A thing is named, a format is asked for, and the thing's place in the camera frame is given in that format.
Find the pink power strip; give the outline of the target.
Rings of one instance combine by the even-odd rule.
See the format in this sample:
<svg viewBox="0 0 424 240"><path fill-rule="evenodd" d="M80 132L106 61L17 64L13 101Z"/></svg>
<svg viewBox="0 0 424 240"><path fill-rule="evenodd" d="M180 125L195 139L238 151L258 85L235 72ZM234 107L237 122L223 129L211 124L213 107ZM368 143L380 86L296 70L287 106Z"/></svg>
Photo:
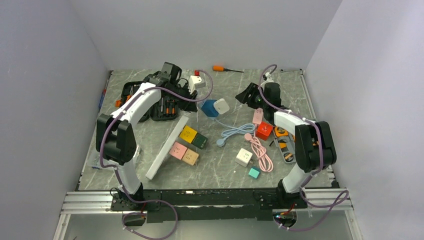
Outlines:
<svg viewBox="0 0 424 240"><path fill-rule="evenodd" d="M264 116L263 109L257 108L253 113L252 123L254 125L260 125L263 121L263 116Z"/></svg>

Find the black tool case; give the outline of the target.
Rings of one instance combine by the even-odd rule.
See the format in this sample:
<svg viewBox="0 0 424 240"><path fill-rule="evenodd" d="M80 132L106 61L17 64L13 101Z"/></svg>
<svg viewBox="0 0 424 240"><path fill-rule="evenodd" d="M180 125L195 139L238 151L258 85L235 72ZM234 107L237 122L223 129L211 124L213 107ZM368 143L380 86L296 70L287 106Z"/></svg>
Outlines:
<svg viewBox="0 0 424 240"><path fill-rule="evenodd" d="M135 95L142 81L130 81L123 85L120 98L115 101L115 107L122 107L129 99ZM138 121L139 123L151 119L155 122L173 121L179 116L179 109L175 102L175 116L169 117L166 115L166 102L171 100L170 97L162 97L155 103Z"/></svg>

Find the blue cube socket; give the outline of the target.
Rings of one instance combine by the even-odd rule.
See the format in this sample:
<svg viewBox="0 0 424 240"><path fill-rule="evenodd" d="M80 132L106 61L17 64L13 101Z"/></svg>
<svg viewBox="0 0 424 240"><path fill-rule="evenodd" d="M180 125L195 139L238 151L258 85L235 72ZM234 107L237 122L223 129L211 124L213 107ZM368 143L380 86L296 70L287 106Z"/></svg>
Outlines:
<svg viewBox="0 0 424 240"><path fill-rule="evenodd" d="M216 118L219 116L218 111L214 107L216 101L216 99L207 99L203 102L200 109L207 117Z"/></svg>

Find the grey tool tray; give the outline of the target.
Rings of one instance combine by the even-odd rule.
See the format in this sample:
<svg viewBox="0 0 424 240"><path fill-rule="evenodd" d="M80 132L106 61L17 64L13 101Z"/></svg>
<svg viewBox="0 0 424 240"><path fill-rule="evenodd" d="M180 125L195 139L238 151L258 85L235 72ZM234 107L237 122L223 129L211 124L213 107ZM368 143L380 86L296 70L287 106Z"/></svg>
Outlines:
<svg viewBox="0 0 424 240"><path fill-rule="evenodd" d="M275 146L278 147L278 149L280 150L283 160L284 160L284 153L287 153L287 152L292 153L294 156L294 160L292 162L285 162L284 160L284 162L286 164L294 164L296 162L294 135L289 133L289 135L286 137L276 137L274 133L274 127L273 127L273 134L274 134L273 142Z"/></svg>

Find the yellow cube socket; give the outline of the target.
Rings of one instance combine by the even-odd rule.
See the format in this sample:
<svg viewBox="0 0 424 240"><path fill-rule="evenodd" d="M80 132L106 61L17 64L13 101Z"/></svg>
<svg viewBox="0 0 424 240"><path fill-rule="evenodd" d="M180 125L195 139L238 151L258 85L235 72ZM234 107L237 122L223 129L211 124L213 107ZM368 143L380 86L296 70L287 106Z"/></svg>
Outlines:
<svg viewBox="0 0 424 240"><path fill-rule="evenodd" d="M197 134L198 132L195 129L191 128L188 125L185 125L181 133L179 134L179 137L185 142L191 144L194 141Z"/></svg>

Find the white cube socket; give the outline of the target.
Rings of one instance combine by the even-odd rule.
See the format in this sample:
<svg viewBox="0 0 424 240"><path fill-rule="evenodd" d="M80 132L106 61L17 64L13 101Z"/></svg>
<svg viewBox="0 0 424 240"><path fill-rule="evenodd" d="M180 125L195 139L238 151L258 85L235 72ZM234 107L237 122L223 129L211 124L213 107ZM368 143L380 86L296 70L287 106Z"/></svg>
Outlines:
<svg viewBox="0 0 424 240"><path fill-rule="evenodd" d="M248 151L247 149L241 148L236 155L235 162L242 167L247 167L251 162L253 157L253 153Z"/></svg>

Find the dark green cube socket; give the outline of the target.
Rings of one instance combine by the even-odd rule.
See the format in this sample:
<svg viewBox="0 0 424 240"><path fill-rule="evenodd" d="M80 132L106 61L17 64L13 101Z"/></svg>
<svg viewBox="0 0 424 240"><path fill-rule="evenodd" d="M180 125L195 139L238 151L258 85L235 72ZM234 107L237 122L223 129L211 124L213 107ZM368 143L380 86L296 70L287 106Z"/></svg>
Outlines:
<svg viewBox="0 0 424 240"><path fill-rule="evenodd" d="M197 133L191 144L198 149L203 150L208 142L208 138L200 133Z"/></svg>

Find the pink cube socket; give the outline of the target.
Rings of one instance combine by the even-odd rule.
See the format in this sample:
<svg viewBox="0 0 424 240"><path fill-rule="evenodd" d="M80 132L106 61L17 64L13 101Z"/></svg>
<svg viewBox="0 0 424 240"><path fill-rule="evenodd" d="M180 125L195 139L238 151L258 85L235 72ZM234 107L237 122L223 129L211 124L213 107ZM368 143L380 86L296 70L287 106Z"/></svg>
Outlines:
<svg viewBox="0 0 424 240"><path fill-rule="evenodd" d="M174 142L171 149L169 150L169 154L178 159L182 160L188 148L179 142Z"/></svg>

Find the teal plug adapter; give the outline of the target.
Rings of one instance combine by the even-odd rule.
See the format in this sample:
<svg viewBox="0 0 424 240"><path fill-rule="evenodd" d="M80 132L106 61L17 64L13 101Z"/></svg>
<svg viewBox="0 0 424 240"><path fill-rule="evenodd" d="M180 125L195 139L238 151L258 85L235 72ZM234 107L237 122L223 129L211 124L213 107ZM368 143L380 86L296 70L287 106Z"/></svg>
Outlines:
<svg viewBox="0 0 424 240"><path fill-rule="evenodd" d="M248 175L252 177L253 179L257 179L260 173L261 173L261 170L258 167L252 166L248 172Z"/></svg>

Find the beige cube socket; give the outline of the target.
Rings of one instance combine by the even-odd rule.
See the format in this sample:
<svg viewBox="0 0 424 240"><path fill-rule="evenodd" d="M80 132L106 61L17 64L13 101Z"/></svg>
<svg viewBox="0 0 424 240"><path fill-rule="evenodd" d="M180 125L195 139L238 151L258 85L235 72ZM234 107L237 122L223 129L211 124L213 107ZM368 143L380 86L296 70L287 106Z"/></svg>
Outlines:
<svg viewBox="0 0 424 240"><path fill-rule="evenodd" d="M199 154L191 149L187 149L181 160L188 165L194 166L197 164Z"/></svg>

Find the white long power strip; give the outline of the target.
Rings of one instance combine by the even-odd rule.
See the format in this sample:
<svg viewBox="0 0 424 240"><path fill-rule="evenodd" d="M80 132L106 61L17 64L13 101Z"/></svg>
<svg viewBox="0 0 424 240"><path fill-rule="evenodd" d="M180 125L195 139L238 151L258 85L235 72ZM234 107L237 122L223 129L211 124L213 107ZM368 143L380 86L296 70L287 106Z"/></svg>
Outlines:
<svg viewBox="0 0 424 240"><path fill-rule="evenodd" d="M174 129L171 131L171 133L168 135L168 138L164 142L162 148L160 149L159 153L157 154L156 158L154 159L152 165L148 169L147 173L145 174L145 177L149 180L152 180L155 175L157 174L159 168L161 167L162 163L164 162L165 158L167 157L169 151L171 150L172 146L174 145L175 141L179 137L180 133L182 132L183 128L189 121L191 114L188 112L185 112L175 125Z"/></svg>

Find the red cube socket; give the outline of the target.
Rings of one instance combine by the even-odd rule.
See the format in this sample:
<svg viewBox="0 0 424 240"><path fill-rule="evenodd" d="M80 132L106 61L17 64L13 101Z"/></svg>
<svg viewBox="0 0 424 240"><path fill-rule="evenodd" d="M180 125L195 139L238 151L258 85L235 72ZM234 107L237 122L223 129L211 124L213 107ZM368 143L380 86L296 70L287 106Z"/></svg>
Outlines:
<svg viewBox="0 0 424 240"><path fill-rule="evenodd" d="M256 131L255 131L255 136L258 139L267 141L268 138L270 137L272 131L273 131L273 126L267 122L262 121L257 127L256 127Z"/></svg>

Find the clear plastic screw box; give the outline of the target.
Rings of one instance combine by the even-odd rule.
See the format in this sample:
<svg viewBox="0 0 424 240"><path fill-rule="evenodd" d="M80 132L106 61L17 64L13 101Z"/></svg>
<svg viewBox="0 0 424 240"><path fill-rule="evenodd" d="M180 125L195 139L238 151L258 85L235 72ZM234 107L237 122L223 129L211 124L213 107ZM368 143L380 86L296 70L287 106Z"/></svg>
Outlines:
<svg viewBox="0 0 424 240"><path fill-rule="evenodd" d="M132 158L135 164L137 164L139 161L140 153L141 153L141 148L137 146L136 151ZM87 165L93 169L99 169L99 170L103 169L100 165L99 153L95 149L91 150L90 153L88 154Z"/></svg>

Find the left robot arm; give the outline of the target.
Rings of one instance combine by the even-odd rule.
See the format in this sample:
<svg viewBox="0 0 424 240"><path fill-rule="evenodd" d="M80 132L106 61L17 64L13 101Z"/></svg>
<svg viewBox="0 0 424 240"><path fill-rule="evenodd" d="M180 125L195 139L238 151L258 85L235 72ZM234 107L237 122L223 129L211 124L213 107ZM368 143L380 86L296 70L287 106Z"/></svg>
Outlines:
<svg viewBox="0 0 424 240"><path fill-rule="evenodd" d="M188 84L180 86L181 75L179 66L165 62L160 71L140 82L137 91L117 111L97 118L96 150L100 165L113 168L118 189L126 194L123 202L131 210L139 209L144 203L143 184L133 163L137 148L134 126L162 98L170 98L180 110L197 111L197 91L191 91Z"/></svg>

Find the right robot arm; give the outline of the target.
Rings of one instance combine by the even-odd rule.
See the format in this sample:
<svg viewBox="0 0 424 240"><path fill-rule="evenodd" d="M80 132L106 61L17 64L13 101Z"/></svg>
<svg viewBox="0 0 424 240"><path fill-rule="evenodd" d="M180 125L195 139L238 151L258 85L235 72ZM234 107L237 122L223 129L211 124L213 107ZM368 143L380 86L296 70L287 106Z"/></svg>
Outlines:
<svg viewBox="0 0 424 240"><path fill-rule="evenodd" d="M321 170L337 161L337 153L330 125L326 121L313 121L294 113L282 105L280 85L275 82L259 86L250 83L235 96L241 104L262 109L270 124L294 136L295 165L278 184L276 203L287 208L295 201L295 194Z"/></svg>

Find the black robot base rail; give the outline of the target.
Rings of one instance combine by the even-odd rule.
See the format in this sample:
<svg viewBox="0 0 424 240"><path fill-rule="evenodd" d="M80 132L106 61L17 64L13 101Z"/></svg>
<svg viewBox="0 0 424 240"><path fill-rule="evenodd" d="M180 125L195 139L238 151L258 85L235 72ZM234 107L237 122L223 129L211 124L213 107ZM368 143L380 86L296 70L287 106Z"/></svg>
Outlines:
<svg viewBox="0 0 424 240"><path fill-rule="evenodd" d="M256 219L270 221L279 211L306 209L298 193L276 188L217 188L198 190L144 190L148 202L134 203L124 193L112 193L112 212L145 213L147 223Z"/></svg>

